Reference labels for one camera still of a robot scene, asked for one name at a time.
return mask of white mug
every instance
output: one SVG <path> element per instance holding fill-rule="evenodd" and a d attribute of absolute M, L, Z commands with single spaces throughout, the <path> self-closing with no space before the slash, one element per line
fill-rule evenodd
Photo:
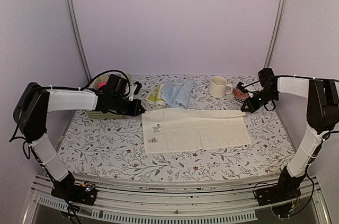
<path fill-rule="evenodd" d="M 233 85 L 227 84 L 227 80 L 224 77 L 215 76 L 211 79 L 208 93 L 215 98 L 222 98 L 226 94 L 233 92 Z"/>

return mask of floral tablecloth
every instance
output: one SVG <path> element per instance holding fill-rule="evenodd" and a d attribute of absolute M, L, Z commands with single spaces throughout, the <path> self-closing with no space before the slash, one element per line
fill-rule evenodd
<path fill-rule="evenodd" d="M 232 95 L 214 98 L 208 93 L 211 76 L 133 76 L 142 83 L 137 98 L 168 80 L 190 80 L 194 88 L 190 109 L 239 110 Z M 253 77 L 226 76 L 234 85 Z M 145 101 L 147 110 L 155 109 Z M 74 173 L 140 181 L 210 181 L 239 179 L 277 173 L 294 155 L 291 142 L 275 111 L 264 108 L 247 113 L 245 123 L 252 144 L 183 153 L 146 155 L 141 116 L 123 119 L 88 119 L 77 111 L 60 145 L 58 155 Z"/>

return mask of white cloth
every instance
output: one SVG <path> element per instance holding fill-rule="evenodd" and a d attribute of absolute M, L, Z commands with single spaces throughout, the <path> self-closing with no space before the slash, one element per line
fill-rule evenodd
<path fill-rule="evenodd" d="M 147 111 L 142 114 L 147 154 L 248 145 L 252 139 L 238 110 Z"/>

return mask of light blue folded cloth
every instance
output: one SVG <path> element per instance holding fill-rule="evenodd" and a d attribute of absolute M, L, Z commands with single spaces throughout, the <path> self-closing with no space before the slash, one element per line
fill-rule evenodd
<path fill-rule="evenodd" d="M 190 104 L 191 91 L 193 84 L 187 80 L 183 85 L 175 85 L 171 81 L 163 88 L 162 99 L 170 107 L 180 107 L 181 109 L 187 109 Z"/>

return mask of green basket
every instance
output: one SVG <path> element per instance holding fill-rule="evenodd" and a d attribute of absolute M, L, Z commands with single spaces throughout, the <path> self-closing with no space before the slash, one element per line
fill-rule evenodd
<path fill-rule="evenodd" d="M 98 77 L 91 85 L 89 88 L 93 88 L 93 89 L 98 89 L 98 85 L 99 83 L 102 82 L 107 82 L 108 78 L 109 78 L 110 74 L 105 74 L 102 75 L 100 77 Z M 131 82 L 131 75 L 127 74 L 127 77 L 129 79 L 129 81 Z M 95 119 L 103 119 L 103 118 L 107 118 L 107 119 L 122 119 L 124 118 L 124 115 L 120 115 L 120 114 L 112 114 L 112 113 L 106 113 L 104 114 L 101 111 L 89 111 L 89 110 L 85 110 L 88 118 L 95 118 Z"/>

